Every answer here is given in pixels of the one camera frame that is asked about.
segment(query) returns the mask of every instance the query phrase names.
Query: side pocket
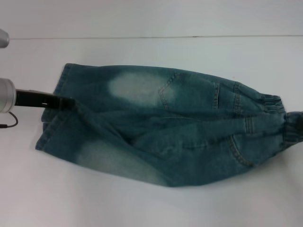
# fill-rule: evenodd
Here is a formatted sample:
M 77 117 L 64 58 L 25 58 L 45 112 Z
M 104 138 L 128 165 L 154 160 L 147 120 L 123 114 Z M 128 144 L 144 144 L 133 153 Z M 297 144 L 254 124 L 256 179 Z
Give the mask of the side pocket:
M 235 140 L 233 138 L 233 136 L 229 136 L 228 139 L 227 139 L 227 143 L 228 143 L 228 146 L 233 154 L 233 156 L 235 157 L 235 159 L 238 160 L 239 163 L 241 163 L 242 165 L 244 166 L 248 166 L 248 167 L 253 167 L 254 164 L 248 160 L 246 160 L 242 154 L 239 152 L 237 146 L 236 146 L 236 143 L 235 143 Z
M 178 179 L 182 179 L 180 185 L 211 183 L 245 173 L 253 167 L 228 138 L 184 141 L 174 131 L 161 136 L 158 132 L 151 132 L 142 136 L 133 147 L 158 158 Z
M 159 95 L 166 110 L 200 112 L 218 109 L 219 88 L 219 83 L 199 75 L 175 72 L 159 89 Z

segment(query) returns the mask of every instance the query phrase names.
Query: pocket stitching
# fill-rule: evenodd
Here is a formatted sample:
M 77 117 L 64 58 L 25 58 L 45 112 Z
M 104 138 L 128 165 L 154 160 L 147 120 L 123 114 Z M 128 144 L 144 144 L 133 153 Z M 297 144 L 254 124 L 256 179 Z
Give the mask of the pocket stitching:
M 241 110 L 241 100 L 240 100 L 240 83 L 239 82 L 235 82 L 234 85 L 234 93 L 235 93 L 235 103 L 234 103 L 234 111 L 236 113 L 236 115 L 241 115 L 242 114 L 242 110 Z
M 213 102 L 213 109 L 214 110 L 218 109 L 219 91 L 220 91 L 220 84 L 219 83 L 215 83 L 215 87 L 214 87 L 214 102 Z
M 168 86 L 173 82 L 173 80 L 179 75 L 179 73 L 176 73 L 167 81 L 167 83 L 161 87 L 159 90 L 158 90 L 158 93 L 160 95 L 160 98 L 161 98 L 161 101 L 164 105 L 164 108 L 166 110 L 168 110 L 168 105 L 167 105 L 167 101 L 166 99 L 164 98 L 164 95 L 163 95 L 163 91 L 165 91 L 166 88 L 168 88 Z
M 236 147 L 235 141 L 233 136 L 229 136 L 227 139 L 228 146 L 230 147 L 230 150 L 232 151 L 233 156 L 240 162 L 242 165 L 248 166 L 248 167 L 253 167 L 254 164 L 251 163 L 250 161 L 246 160 L 239 150 Z

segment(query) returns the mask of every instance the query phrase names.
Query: blue denim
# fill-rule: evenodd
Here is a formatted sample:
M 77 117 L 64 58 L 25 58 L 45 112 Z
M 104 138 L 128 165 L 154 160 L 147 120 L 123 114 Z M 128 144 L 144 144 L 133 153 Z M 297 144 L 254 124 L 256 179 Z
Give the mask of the blue denim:
M 185 70 L 67 64 L 36 149 L 94 170 L 165 185 L 245 173 L 303 140 L 300 112 L 239 82 Z

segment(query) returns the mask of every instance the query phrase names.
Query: white table surface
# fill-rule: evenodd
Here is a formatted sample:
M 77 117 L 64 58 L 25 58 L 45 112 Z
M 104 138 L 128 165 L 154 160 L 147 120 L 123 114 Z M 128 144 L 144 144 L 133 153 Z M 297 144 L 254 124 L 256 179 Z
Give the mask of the white table surface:
M 0 77 L 52 92 L 65 63 L 149 65 L 238 80 L 303 110 L 302 37 L 13 40 Z M 34 149 L 42 109 L 15 107 L 0 130 L 1 227 L 298 227 L 303 145 L 222 182 L 164 188 L 85 169 Z M 1 123 L 13 122 L 8 114 Z
M 302 0 L 1 0 L 13 38 L 303 35 Z

